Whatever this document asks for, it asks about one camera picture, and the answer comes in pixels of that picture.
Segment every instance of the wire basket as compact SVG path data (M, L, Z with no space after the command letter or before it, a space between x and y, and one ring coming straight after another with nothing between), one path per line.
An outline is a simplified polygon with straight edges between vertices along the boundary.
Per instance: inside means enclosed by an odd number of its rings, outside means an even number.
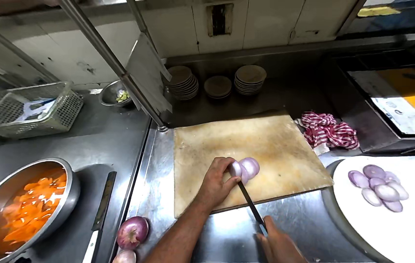
M57 82L32 87L8 89L0 95L0 136L28 138L67 132L83 105L83 100L71 90L71 82ZM24 104L38 98L55 99L43 117L18 121L24 114Z

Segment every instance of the hand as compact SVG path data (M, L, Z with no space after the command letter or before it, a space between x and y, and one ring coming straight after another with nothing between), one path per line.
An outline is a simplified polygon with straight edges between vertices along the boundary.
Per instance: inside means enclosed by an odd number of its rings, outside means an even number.
M216 157L204 176L203 183L193 200L194 204L201 205L206 212L211 212L216 206L220 205L230 190L234 188L237 182L241 181L238 176L229 178L223 182L222 177L227 166L233 163L232 157Z
M276 227L270 216L264 217L268 237L257 234L268 263L307 263L289 235Z

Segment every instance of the knife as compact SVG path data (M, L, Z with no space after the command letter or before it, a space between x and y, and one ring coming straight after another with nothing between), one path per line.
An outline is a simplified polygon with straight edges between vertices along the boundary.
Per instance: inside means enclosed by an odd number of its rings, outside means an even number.
M105 215L107 213L108 202L110 201L110 195L112 193L112 188L114 187L115 177L117 172L110 172L107 176L107 181L105 182L104 193L102 193L102 199L100 200L99 209L95 215L94 224L91 228L92 236L89 241L88 249L84 254L83 263L91 263L94 259L95 248L99 246L102 225L104 224Z
M256 221L259 223L259 228L261 229L261 232L263 232L264 236L267 236L266 224L264 223L263 218L261 218L261 216L259 215L258 210L255 207L255 204L253 203L253 201L250 198L250 195L248 195L248 192L245 189L245 186L241 181L238 182L238 186L240 190L242 190L243 196L245 197L246 202L250 206L251 212L253 212Z

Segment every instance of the stack of plates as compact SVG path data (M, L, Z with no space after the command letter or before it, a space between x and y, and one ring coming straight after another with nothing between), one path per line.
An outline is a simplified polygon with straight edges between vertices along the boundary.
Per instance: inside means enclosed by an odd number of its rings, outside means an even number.
M168 69L172 80L168 83L169 91L178 100L189 100L198 93L198 79L186 66L173 66Z
M232 81L224 76L210 77L204 82L204 90L213 99L222 99L230 95Z
M266 79L266 70L257 65L246 65L235 72L235 88L240 94L257 94Z

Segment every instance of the white knife handle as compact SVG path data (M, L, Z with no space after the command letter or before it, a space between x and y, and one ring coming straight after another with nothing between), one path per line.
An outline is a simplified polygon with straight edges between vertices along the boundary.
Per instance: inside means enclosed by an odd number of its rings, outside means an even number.
M86 249L86 254L84 254L83 263L91 263L92 257L94 255L95 245L97 242L97 236L99 230L92 232L91 240L89 241L88 249Z

